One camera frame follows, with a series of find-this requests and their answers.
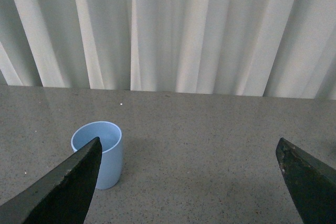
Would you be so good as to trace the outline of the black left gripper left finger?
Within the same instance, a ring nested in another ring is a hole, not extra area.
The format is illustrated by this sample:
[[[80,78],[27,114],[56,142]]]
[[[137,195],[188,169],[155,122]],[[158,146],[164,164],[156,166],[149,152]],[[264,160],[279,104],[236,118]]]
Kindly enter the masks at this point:
[[[80,150],[1,205],[1,223],[83,223],[102,159],[95,137]]]

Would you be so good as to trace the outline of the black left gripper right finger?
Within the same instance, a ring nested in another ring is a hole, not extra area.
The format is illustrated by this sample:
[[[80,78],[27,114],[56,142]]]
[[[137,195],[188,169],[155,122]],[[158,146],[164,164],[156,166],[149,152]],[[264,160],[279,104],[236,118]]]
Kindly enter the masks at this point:
[[[285,138],[276,158],[303,223],[335,223],[335,169]]]

